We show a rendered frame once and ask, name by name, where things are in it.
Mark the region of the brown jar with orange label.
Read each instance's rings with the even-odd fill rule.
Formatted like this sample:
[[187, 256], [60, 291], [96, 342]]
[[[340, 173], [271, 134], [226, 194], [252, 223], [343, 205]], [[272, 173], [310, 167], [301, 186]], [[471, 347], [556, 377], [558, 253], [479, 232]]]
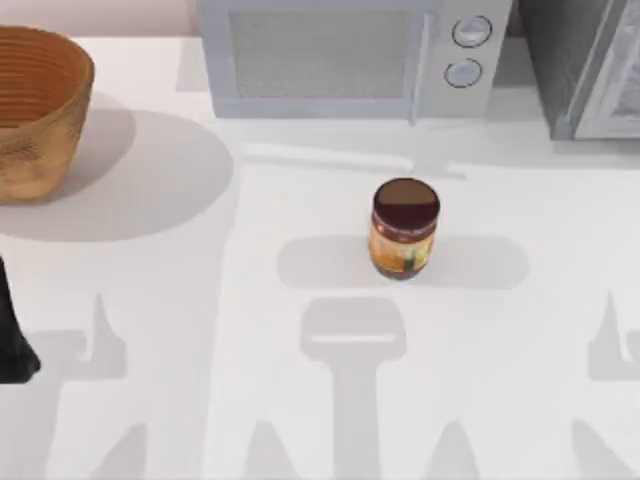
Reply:
[[429, 262], [441, 202], [427, 183], [397, 177], [381, 184], [372, 200], [368, 248], [372, 263], [396, 279], [416, 276]]

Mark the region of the pale microwave oven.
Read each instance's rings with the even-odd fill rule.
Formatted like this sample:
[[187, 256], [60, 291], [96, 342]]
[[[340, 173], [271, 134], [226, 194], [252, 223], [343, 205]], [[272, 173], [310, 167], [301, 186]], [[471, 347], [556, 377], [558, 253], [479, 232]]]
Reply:
[[[197, 0], [217, 116], [408, 121], [423, 17], [431, 16], [418, 121], [480, 117], [493, 87], [512, 0]], [[452, 29], [484, 16], [490, 38], [462, 48]], [[469, 88], [444, 71], [483, 67]]]

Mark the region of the microwave knob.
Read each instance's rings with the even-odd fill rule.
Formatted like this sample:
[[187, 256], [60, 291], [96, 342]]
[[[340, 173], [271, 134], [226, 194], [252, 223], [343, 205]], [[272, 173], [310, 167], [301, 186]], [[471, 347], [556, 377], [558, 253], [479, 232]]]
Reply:
[[476, 48], [485, 43], [492, 34], [492, 24], [484, 16], [459, 20], [452, 29], [454, 42], [462, 48]]
[[456, 89], [469, 88], [477, 84], [483, 76], [482, 65], [471, 58], [450, 63], [444, 71], [444, 79]]

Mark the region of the grey cabinet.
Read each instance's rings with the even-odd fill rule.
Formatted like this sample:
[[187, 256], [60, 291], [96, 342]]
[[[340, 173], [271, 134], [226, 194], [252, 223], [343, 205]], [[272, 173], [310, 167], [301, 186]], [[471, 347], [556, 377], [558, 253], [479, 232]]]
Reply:
[[519, 0], [554, 140], [640, 140], [640, 0]]

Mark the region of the brown woven basket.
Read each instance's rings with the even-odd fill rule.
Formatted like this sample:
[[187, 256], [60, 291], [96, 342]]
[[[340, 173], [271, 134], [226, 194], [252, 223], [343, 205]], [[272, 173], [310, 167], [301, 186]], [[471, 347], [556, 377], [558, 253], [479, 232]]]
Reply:
[[95, 64], [73, 40], [0, 24], [0, 205], [47, 199], [68, 176]]

